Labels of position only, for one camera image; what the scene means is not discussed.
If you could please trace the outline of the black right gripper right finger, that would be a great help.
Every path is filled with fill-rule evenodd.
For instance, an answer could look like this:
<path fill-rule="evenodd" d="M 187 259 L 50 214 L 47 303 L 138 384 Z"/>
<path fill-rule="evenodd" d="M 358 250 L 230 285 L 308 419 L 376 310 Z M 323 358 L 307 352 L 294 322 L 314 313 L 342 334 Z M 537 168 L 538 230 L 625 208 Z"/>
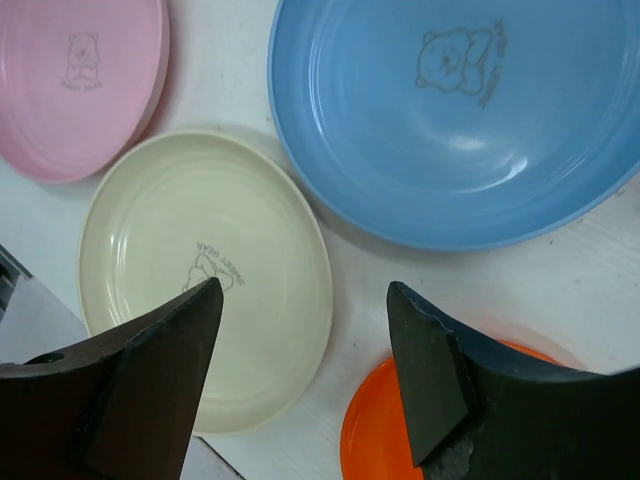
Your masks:
<path fill-rule="evenodd" d="M 512 349 L 405 284 L 387 290 L 413 463 L 427 479 L 635 479 L 639 372 Z"/>

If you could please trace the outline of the orange round plate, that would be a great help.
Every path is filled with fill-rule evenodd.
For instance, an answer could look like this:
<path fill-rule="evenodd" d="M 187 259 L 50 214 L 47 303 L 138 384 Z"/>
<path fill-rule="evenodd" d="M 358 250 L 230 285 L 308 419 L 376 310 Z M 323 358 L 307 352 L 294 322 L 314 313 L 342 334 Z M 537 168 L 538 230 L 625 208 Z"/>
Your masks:
<path fill-rule="evenodd" d="M 388 357 L 359 386 L 340 439 L 345 480 L 422 480 L 411 450 L 394 359 Z"/>

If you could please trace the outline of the pink round plate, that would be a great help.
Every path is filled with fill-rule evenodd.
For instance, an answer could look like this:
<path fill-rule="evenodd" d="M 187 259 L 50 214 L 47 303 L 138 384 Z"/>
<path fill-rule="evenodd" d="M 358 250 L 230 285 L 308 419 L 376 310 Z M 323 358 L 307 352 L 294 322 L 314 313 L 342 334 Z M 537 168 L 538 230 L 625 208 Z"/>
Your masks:
<path fill-rule="evenodd" d="M 169 45 L 165 1 L 2 2 L 2 158 L 41 183 L 109 165 L 149 124 Z"/>

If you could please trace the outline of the blue round plate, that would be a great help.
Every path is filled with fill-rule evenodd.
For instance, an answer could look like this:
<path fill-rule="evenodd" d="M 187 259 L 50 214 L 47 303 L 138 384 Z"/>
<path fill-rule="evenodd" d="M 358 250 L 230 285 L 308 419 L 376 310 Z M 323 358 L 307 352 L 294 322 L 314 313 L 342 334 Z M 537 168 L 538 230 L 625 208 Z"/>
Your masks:
<path fill-rule="evenodd" d="M 304 184 L 405 246 L 516 244 L 639 170 L 635 1 L 282 1 L 268 85 Z"/>

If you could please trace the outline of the cream round plate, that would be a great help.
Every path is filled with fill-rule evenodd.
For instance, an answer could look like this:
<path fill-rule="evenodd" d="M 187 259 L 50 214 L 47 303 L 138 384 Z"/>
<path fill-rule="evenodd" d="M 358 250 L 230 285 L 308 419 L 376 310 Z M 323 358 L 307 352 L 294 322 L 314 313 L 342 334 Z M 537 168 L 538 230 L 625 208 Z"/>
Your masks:
<path fill-rule="evenodd" d="M 115 163 L 91 202 L 82 315 L 100 334 L 213 278 L 224 306 L 194 430 L 228 435 L 271 420 L 312 382 L 333 316 L 326 245 L 268 156 L 216 132 L 153 137 Z"/>

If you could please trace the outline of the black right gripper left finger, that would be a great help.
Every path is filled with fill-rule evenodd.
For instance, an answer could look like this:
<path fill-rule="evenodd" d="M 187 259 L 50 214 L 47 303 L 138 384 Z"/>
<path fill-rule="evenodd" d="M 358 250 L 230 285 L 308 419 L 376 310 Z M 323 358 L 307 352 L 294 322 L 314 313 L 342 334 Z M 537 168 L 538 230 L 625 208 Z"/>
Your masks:
<path fill-rule="evenodd" d="M 4 479 L 177 479 L 223 308 L 218 279 L 1 366 Z"/>

